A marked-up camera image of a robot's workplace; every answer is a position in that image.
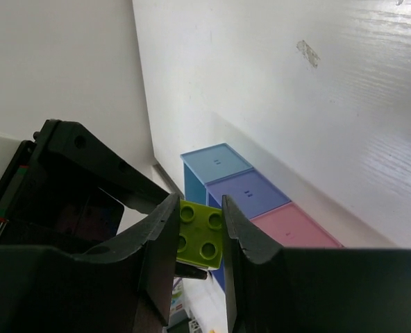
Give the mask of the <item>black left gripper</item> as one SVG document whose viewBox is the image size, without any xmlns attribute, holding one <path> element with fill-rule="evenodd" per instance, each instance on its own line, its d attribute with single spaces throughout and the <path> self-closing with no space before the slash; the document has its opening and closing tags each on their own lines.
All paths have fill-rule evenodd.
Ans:
<svg viewBox="0 0 411 333">
<path fill-rule="evenodd" d="M 168 195 L 81 123 L 48 119 L 0 180 L 0 246 L 95 246 L 124 206 L 150 214 Z"/>
</svg>

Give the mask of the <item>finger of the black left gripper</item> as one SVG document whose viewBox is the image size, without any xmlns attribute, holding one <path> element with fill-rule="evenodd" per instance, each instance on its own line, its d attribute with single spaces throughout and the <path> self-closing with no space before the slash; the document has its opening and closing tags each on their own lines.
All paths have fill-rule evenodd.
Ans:
<svg viewBox="0 0 411 333">
<path fill-rule="evenodd" d="M 195 266 L 176 265 L 174 276 L 178 278 L 206 280 L 208 277 L 208 272 Z"/>
</svg>

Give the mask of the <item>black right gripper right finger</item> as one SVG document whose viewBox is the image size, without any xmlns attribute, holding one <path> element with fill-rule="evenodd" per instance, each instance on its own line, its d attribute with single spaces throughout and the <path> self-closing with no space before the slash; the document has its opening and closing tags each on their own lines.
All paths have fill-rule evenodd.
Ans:
<svg viewBox="0 0 411 333">
<path fill-rule="evenodd" d="M 230 332 L 411 332 L 411 249 L 286 248 L 221 208 Z"/>
</svg>

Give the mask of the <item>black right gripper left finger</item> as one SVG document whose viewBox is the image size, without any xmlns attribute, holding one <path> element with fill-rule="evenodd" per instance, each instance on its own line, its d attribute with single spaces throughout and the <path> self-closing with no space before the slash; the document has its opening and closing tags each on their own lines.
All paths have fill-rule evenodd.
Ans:
<svg viewBox="0 0 411 333">
<path fill-rule="evenodd" d="M 180 202 L 83 254 L 0 246 L 0 332 L 161 332 L 169 320 Z"/>
</svg>

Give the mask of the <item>green square lego brick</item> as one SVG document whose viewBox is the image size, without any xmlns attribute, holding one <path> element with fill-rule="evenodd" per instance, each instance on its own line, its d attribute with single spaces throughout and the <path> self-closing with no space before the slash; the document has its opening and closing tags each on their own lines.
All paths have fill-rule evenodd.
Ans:
<svg viewBox="0 0 411 333">
<path fill-rule="evenodd" d="M 223 224 L 220 209 L 181 200 L 177 260 L 202 269 L 219 269 Z"/>
</svg>

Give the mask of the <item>colourful lego box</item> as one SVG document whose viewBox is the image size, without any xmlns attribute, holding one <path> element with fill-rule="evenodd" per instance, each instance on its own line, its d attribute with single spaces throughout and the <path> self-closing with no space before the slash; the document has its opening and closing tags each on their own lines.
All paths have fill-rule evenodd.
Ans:
<svg viewBox="0 0 411 333">
<path fill-rule="evenodd" d="M 177 277 L 174 280 L 172 290 L 171 290 L 171 304 L 170 304 L 170 316 L 173 316 L 176 312 L 184 309 L 185 307 L 185 297 L 183 288 L 183 279 Z"/>
</svg>

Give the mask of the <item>narrow pink container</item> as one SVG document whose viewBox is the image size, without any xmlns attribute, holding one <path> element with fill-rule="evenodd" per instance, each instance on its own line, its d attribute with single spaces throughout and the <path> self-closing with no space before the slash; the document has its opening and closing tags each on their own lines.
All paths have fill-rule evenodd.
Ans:
<svg viewBox="0 0 411 333">
<path fill-rule="evenodd" d="M 285 247 L 343 248 L 343 245 L 294 203 L 251 219 L 264 233 Z"/>
</svg>

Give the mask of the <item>light blue container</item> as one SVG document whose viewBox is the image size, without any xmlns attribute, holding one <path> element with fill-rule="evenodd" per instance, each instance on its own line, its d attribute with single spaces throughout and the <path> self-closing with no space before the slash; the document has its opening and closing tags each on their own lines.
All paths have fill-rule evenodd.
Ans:
<svg viewBox="0 0 411 333">
<path fill-rule="evenodd" d="M 253 166 L 226 143 L 181 154 L 187 201 L 220 208 L 207 185 L 251 170 Z"/>
</svg>

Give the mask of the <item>dark blue container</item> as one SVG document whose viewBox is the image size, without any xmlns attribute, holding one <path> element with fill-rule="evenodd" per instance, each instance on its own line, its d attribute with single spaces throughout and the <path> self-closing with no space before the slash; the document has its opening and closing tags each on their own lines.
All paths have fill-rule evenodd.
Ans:
<svg viewBox="0 0 411 333">
<path fill-rule="evenodd" d="M 220 208 L 222 196 L 229 195 L 248 219 L 291 201 L 256 169 L 210 182 L 205 188 L 209 206 Z"/>
</svg>

